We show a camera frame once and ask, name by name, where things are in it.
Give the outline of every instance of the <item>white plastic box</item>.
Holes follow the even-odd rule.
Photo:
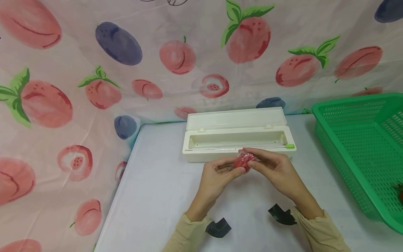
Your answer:
[[[183,154],[189,162],[237,156],[243,147],[286,154],[297,150],[281,107],[189,114]]]

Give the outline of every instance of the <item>green plastic basket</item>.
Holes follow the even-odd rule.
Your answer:
[[[364,214],[403,234],[403,94],[315,104],[315,132]]]

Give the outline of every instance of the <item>beige sleeve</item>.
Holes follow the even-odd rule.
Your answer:
[[[190,222],[186,215],[182,215],[162,252],[196,251],[206,235],[208,224],[212,221],[206,216],[201,221]]]
[[[351,252],[329,214],[323,211],[323,218],[317,217],[313,220],[307,220],[296,207],[291,209],[291,214],[308,238],[313,252]]]

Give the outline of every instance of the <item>white table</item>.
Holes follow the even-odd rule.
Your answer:
[[[350,248],[403,251],[403,236],[361,213],[314,133],[314,116],[286,118],[298,148],[292,162]],[[95,252],[158,252],[164,247],[197,191],[203,168],[181,153],[185,128],[186,123],[141,128]],[[310,251],[296,225],[281,225],[270,216],[275,203],[283,210],[293,206],[258,172],[233,181],[209,213],[216,222],[225,217],[232,230],[221,239],[208,236],[201,251]]]

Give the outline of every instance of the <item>black plastic piece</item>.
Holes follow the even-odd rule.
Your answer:
[[[222,218],[219,222],[212,221],[206,228],[206,233],[216,238],[223,238],[231,230],[227,221]]]
[[[291,215],[291,210],[288,209],[284,212],[277,204],[270,208],[269,213],[278,223],[281,223],[283,225],[292,226],[297,224],[294,217]]]

